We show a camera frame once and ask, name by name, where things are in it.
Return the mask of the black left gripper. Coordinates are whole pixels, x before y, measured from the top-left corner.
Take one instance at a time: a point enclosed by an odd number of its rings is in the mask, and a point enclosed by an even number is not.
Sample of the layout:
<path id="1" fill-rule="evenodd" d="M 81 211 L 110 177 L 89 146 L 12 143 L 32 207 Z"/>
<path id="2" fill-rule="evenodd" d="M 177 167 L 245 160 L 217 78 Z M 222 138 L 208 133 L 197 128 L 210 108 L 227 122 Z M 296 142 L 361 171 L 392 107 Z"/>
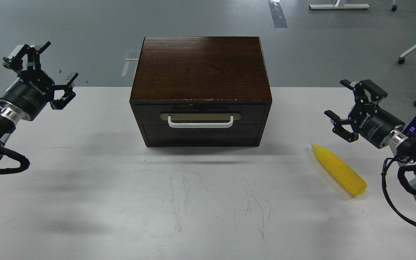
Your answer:
<path id="1" fill-rule="evenodd" d="M 74 81 L 78 73 L 71 73 L 62 84 L 54 84 L 53 79 L 41 69 L 40 55 L 51 45 L 19 45 L 3 57 L 3 67 L 19 75 L 0 94 L 0 103 L 10 103 L 25 112 L 24 120 L 33 121 L 50 102 L 53 110 L 63 110 L 75 97 Z M 53 92 L 63 90 L 59 99 L 53 99 Z"/>

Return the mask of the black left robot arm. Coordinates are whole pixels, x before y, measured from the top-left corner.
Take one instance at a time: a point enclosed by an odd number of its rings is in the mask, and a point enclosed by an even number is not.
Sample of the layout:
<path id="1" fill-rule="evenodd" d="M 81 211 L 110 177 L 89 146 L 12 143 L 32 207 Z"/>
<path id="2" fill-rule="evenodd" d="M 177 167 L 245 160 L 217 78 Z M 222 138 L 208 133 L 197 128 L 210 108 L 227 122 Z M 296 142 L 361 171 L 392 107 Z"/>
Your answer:
<path id="1" fill-rule="evenodd" d="M 30 166 L 28 158 L 5 147 L 20 120 L 33 121 L 47 104 L 53 110 L 64 109 L 76 96 L 72 73 L 62 84 L 41 68 L 40 56 L 51 45 L 38 47 L 19 45 L 8 57 L 3 67 L 17 74 L 15 81 L 0 94 L 0 175 L 21 173 Z"/>

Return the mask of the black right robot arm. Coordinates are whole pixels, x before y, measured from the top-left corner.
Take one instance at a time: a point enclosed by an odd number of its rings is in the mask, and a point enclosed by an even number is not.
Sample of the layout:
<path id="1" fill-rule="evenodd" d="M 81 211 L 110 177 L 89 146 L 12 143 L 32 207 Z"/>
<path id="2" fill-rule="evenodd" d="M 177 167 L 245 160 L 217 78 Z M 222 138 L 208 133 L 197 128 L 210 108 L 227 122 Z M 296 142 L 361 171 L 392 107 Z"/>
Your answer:
<path id="1" fill-rule="evenodd" d="M 387 97 L 387 92 L 371 80 L 351 82 L 342 79 L 340 84 L 352 91 L 354 106 L 346 119 L 340 118 L 331 110 L 325 111 L 333 125 L 333 133 L 349 143 L 362 137 L 378 149 L 388 146 L 395 151 L 392 158 L 386 158 L 383 162 L 383 195 L 391 209 L 416 228 L 416 221 L 403 215 L 394 206 L 386 183 L 391 164 L 401 163 L 397 172 L 398 181 L 406 192 L 416 196 L 416 117 L 404 129 L 405 124 L 401 120 L 379 106 L 379 102 Z"/>

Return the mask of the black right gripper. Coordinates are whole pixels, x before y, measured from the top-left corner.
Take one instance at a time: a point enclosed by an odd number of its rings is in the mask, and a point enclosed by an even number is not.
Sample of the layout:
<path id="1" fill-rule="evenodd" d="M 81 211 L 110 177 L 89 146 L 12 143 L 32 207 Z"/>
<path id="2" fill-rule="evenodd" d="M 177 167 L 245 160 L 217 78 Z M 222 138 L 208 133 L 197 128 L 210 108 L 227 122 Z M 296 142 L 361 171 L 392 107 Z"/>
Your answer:
<path id="1" fill-rule="evenodd" d="M 366 79 L 351 82 L 342 79 L 340 84 L 352 91 L 355 105 L 347 119 L 341 119 L 331 110 L 324 112 L 333 125 L 333 133 L 349 143 L 358 140 L 360 134 L 373 146 L 381 149 L 387 146 L 393 130 L 403 130 L 404 122 L 377 106 L 388 93 L 373 81 Z M 344 125 L 350 125 L 353 132 L 345 129 Z"/>

